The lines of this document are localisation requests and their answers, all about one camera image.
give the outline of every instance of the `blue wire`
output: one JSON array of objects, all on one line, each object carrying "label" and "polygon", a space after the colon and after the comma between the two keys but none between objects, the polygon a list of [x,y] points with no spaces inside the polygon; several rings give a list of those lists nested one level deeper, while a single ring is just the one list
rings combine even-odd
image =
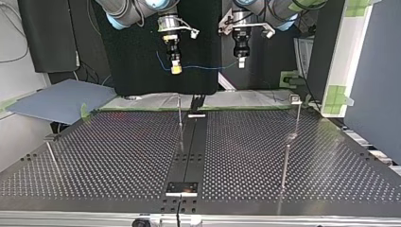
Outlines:
[{"label": "blue wire", "polygon": [[[163,64],[163,61],[162,61],[162,59],[161,59],[160,56],[159,56],[159,51],[156,51],[156,55],[157,55],[157,59],[159,60],[159,63],[162,65],[163,69],[164,69],[165,71],[170,71],[170,69],[167,69],[167,68],[165,67],[165,65]],[[219,70],[219,69],[227,69],[227,68],[230,68],[230,67],[232,67],[233,65],[235,65],[236,63],[237,63],[237,61],[236,61],[236,62],[233,62],[232,64],[227,65],[227,66],[214,67],[214,68],[203,67],[203,66],[198,66],[198,65],[187,65],[187,66],[184,66],[183,69],[187,69],[187,68],[199,68],[199,69],[204,69],[204,70]]]}]

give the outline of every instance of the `metal rod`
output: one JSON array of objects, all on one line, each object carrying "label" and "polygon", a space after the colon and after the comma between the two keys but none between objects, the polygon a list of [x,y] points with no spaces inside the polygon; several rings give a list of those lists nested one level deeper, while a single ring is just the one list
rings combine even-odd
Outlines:
[{"label": "metal rod", "polygon": [[287,168],[288,168],[289,147],[290,147],[290,145],[286,146],[286,153],[284,154],[283,179],[281,181],[281,187],[283,189],[286,188],[286,177],[287,177]]},{"label": "metal rod", "polygon": [[180,119],[180,122],[179,122],[179,126],[180,127],[182,127],[183,126],[183,117],[182,117],[182,115],[181,115],[181,97],[180,97],[180,94],[178,94],[178,100],[177,100],[177,106],[178,106],[178,116],[179,116],[179,119]]},{"label": "metal rod", "polygon": [[51,159],[53,160],[53,162],[56,162],[56,157],[54,156],[53,149],[51,148],[50,143],[46,142],[46,144],[47,144],[47,148],[49,149]]},{"label": "metal rod", "polygon": [[302,104],[299,104],[299,105],[298,105],[297,123],[298,123],[298,121],[300,120],[300,114],[301,114],[301,105],[302,105]]}]

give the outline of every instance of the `white wall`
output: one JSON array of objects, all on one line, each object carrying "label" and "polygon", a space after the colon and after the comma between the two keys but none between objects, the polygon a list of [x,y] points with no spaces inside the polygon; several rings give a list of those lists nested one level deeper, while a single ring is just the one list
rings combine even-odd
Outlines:
[{"label": "white wall", "polygon": [[[18,10],[17,0],[0,0]],[[21,30],[21,22],[9,9],[2,9]],[[0,61],[18,58],[25,53],[23,37],[0,10]],[[35,73],[28,54],[19,61],[0,63],[0,103],[42,89],[49,84],[48,76]],[[31,152],[51,133],[49,122],[11,113],[0,113],[0,171],[21,156]]]}]

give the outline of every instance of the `green tape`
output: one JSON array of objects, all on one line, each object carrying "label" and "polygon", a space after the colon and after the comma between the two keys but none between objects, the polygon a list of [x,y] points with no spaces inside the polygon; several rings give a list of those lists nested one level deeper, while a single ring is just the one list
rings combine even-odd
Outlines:
[{"label": "green tape", "polygon": [[8,99],[6,101],[0,102],[0,113],[6,112],[6,108],[17,102],[18,98]]},{"label": "green tape", "polygon": [[324,114],[340,114],[341,107],[346,104],[345,86],[332,85],[328,87],[324,102]]},{"label": "green tape", "polygon": [[91,114],[88,113],[88,106],[86,103],[83,103],[82,106],[80,106],[80,117],[82,119],[86,119],[90,116]]},{"label": "green tape", "polygon": [[[326,0],[298,0],[298,2],[305,7],[311,7],[314,5],[318,5],[325,1]],[[297,12],[300,12],[303,10],[303,9],[299,8],[297,5],[295,5],[294,3],[291,3],[291,5],[289,5],[288,8],[291,9],[292,11],[297,11]]]},{"label": "green tape", "polygon": [[299,73],[297,70],[294,71],[283,71],[281,72],[281,76],[280,76],[280,88],[290,88],[290,89],[296,89],[297,86],[296,85],[289,85],[289,83],[284,82],[284,78],[298,78],[299,77]]},{"label": "green tape", "polygon": [[345,17],[365,16],[369,2],[370,0],[349,0],[347,10],[345,11]]}]

